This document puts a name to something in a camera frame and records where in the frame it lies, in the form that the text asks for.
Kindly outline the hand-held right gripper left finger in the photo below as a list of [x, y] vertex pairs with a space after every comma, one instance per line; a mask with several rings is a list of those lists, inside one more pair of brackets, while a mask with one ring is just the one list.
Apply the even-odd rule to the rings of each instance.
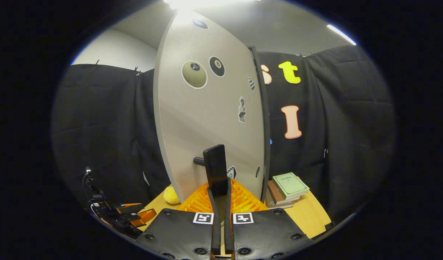
[[166, 260], [212, 260], [220, 252], [220, 217], [208, 184], [176, 207], [156, 208], [135, 243]]

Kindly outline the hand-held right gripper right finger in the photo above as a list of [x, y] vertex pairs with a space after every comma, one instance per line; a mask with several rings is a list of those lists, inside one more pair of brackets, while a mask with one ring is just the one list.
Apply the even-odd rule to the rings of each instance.
[[283, 208], [269, 209], [234, 179], [228, 179], [225, 249], [234, 260], [274, 260], [312, 245]]

